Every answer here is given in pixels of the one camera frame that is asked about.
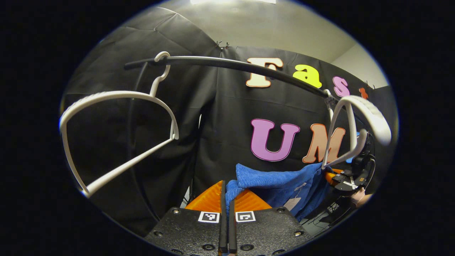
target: blue cloth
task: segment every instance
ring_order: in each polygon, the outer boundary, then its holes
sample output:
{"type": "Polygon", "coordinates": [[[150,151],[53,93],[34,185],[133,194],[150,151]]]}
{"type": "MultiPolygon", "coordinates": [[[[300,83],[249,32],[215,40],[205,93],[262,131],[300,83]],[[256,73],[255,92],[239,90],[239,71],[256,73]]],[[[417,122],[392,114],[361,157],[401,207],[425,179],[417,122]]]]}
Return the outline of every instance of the blue cloth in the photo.
{"type": "Polygon", "coordinates": [[[300,221],[321,203],[330,187],[321,166],[322,163],[318,163],[299,171],[262,172],[237,164],[237,180],[229,181],[226,186],[227,214],[229,203],[248,188],[271,207],[280,207],[289,199],[300,198],[290,210],[300,221]]]}
{"type": "Polygon", "coordinates": [[[346,163],[348,163],[348,164],[352,163],[352,159],[353,159],[353,158],[354,158],[354,157],[351,157],[351,158],[346,159],[346,163]]]}

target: paper tag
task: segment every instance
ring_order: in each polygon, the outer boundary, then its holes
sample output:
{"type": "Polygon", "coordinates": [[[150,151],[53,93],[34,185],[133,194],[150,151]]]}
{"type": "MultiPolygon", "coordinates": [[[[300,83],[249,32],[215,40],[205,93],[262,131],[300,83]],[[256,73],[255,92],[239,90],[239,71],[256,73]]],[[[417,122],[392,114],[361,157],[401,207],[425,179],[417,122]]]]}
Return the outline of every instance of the paper tag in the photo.
{"type": "Polygon", "coordinates": [[[283,207],[286,207],[286,209],[290,211],[292,210],[292,208],[295,207],[295,205],[300,201],[300,199],[301,197],[291,198],[283,205],[283,207]]]}

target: curved black rod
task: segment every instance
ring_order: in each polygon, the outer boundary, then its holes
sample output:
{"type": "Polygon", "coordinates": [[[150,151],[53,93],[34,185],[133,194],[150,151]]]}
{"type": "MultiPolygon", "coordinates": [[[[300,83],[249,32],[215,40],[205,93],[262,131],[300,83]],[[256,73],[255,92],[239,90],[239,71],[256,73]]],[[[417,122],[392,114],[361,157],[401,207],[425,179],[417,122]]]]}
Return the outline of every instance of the curved black rod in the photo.
{"type": "MultiPolygon", "coordinates": [[[[202,56],[171,56],[171,57],[165,56],[157,62],[155,62],[154,58],[129,62],[129,63],[125,64],[124,68],[125,68],[125,70],[138,68],[138,67],[141,67],[145,62],[148,62],[150,65],[157,65],[157,66],[199,65],[199,66],[211,66],[211,67],[225,67],[225,68],[230,68],[230,69],[235,69],[235,70],[245,71],[245,72],[249,72],[249,73],[255,73],[255,74],[266,76],[266,77],[275,78],[280,81],[300,87],[306,91],[312,92],[320,97],[327,98],[327,94],[324,91],[310,85],[309,83],[306,83],[302,80],[292,77],[288,74],[278,72],[278,71],[270,69],[270,68],[254,65],[251,63],[223,59],[223,58],[202,57],[202,56]]],[[[336,98],[333,98],[333,100],[335,101],[335,103],[338,103],[338,100],[336,98]]]]}
{"type": "MultiPolygon", "coordinates": [[[[141,72],[139,73],[139,77],[137,78],[136,84],[134,86],[135,92],[137,92],[137,90],[139,88],[139,83],[141,81],[142,76],[144,75],[144,71],[147,68],[147,66],[148,66],[147,62],[143,63],[141,72]]],[[[126,122],[126,134],[128,136],[128,141],[126,142],[126,151],[127,151],[128,159],[133,159],[133,155],[136,153],[136,147],[133,147],[131,145],[135,141],[135,138],[133,137],[134,133],[133,133],[133,129],[132,129],[133,109],[134,109],[134,101],[131,100],[130,107],[128,109],[128,119],[126,122]]],[[[144,204],[145,204],[147,210],[149,211],[152,218],[156,221],[156,223],[160,222],[160,217],[154,211],[153,206],[145,191],[143,183],[139,181],[139,178],[136,175],[136,168],[134,166],[132,166],[130,168],[130,170],[131,170],[131,176],[134,180],[135,187],[136,187],[137,191],[139,192],[139,194],[141,195],[142,200],[144,201],[144,204]]]]}

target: letter m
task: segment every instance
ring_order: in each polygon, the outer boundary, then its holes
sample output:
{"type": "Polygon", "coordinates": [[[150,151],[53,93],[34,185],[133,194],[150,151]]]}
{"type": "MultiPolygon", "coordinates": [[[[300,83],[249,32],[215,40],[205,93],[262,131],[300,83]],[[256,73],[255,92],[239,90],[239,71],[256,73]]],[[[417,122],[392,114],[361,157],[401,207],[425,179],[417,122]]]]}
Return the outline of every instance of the letter m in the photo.
{"type": "MultiPolygon", "coordinates": [[[[302,159],[304,163],[313,163],[316,161],[316,151],[318,152],[318,162],[322,162],[324,159],[324,153],[327,146],[327,129],[325,125],[320,123],[314,123],[310,129],[313,131],[313,139],[311,140],[311,146],[308,150],[308,154],[302,159]]],[[[327,156],[327,163],[332,162],[338,158],[338,151],[341,146],[341,140],[346,134],[346,130],[343,128],[336,128],[330,139],[329,155],[327,156]]]]}

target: letter u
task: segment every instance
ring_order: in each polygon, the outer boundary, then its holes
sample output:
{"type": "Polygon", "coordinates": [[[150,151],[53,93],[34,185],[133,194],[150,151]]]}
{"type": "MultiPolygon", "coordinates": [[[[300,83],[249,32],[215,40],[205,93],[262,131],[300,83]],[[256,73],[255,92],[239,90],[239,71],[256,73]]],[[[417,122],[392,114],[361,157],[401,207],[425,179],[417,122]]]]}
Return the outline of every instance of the letter u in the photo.
{"type": "Polygon", "coordinates": [[[270,162],[285,159],[291,152],[295,134],[300,132],[300,127],[297,125],[282,124],[281,129],[284,131],[284,135],[281,148],[277,152],[271,152],[267,149],[267,140],[270,130],[275,127],[275,124],[265,119],[253,119],[251,120],[251,125],[254,127],[253,137],[251,138],[251,151],[258,158],[270,162]]]}

